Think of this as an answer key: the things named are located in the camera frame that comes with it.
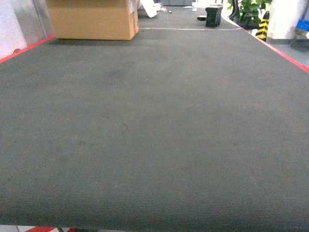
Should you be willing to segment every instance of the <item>black object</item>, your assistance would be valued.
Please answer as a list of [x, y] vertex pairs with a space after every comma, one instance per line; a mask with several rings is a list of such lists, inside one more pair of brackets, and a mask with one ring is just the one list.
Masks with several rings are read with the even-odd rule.
[[206, 21], [206, 15], [200, 15], [197, 17], [198, 21]]
[[222, 6], [217, 7], [207, 7], [205, 10], [207, 12], [206, 27], [216, 28], [221, 23], [221, 12]]
[[233, 0], [233, 10], [232, 14], [229, 16], [229, 19], [232, 20], [234, 23], [238, 24], [240, 27], [246, 29], [246, 30], [253, 30], [258, 29], [259, 24], [252, 21], [252, 17], [258, 17], [258, 15], [251, 15], [246, 16], [243, 14], [242, 19], [240, 19], [240, 11], [238, 6], [238, 0]]

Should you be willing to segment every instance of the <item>white wall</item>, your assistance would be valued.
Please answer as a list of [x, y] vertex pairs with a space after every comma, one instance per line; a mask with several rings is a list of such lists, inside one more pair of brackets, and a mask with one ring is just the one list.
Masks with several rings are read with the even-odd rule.
[[14, 10], [8, 0], [0, 4], [0, 59], [13, 53], [17, 48], [27, 46]]
[[292, 39], [292, 28], [296, 27], [306, 3], [307, 0], [273, 0], [267, 36], [271, 39]]

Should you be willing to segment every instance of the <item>desk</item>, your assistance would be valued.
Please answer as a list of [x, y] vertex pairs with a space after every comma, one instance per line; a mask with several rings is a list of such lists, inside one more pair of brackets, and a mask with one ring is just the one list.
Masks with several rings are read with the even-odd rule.
[[309, 229], [308, 73], [170, 10], [0, 65], [1, 224]]

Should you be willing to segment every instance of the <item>table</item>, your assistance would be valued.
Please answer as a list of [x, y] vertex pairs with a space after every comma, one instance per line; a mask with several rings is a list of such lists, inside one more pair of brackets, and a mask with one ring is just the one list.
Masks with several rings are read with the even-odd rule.
[[309, 229], [308, 73], [190, 9], [0, 65], [0, 223]]

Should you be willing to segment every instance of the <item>hazard stripe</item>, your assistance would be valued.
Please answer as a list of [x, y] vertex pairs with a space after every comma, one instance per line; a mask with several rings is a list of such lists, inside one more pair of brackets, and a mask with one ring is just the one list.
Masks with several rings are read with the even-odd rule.
[[259, 29], [256, 34], [262, 34], [263, 32], [267, 33], [267, 28]]
[[260, 34], [260, 35], [256, 35], [257, 38], [266, 38], [267, 37], [267, 34]]
[[266, 39], [267, 38], [267, 35], [259, 35], [257, 36], [259, 39]]
[[261, 24], [259, 24], [259, 27], [260, 27], [260, 28], [262, 28], [262, 27], [268, 27], [268, 23], [263, 23], [263, 24], [261, 23]]
[[261, 27], [261, 26], [260, 26], [259, 30], [262, 30], [262, 29], [268, 30], [268, 25], [265, 25], [264, 27]]

